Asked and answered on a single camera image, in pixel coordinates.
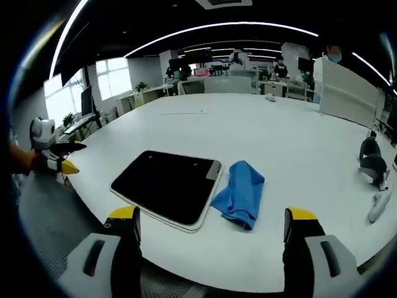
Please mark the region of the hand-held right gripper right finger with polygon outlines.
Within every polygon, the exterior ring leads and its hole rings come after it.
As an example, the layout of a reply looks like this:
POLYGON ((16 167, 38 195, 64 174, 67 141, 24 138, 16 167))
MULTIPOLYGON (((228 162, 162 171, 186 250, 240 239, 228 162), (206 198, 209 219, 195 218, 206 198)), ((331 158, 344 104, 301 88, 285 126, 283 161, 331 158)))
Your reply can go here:
POLYGON ((355 294, 363 287, 355 256, 312 212, 285 209, 283 243, 285 294, 355 294))

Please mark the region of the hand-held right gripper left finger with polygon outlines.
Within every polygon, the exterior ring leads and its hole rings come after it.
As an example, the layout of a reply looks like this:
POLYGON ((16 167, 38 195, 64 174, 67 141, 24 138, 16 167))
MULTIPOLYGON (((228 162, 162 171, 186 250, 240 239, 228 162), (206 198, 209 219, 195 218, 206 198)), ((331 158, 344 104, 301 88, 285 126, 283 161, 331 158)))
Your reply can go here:
POLYGON ((140 208, 114 210, 100 233, 88 235, 69 255, 57 283, 68 297, 140 297, 140 208))

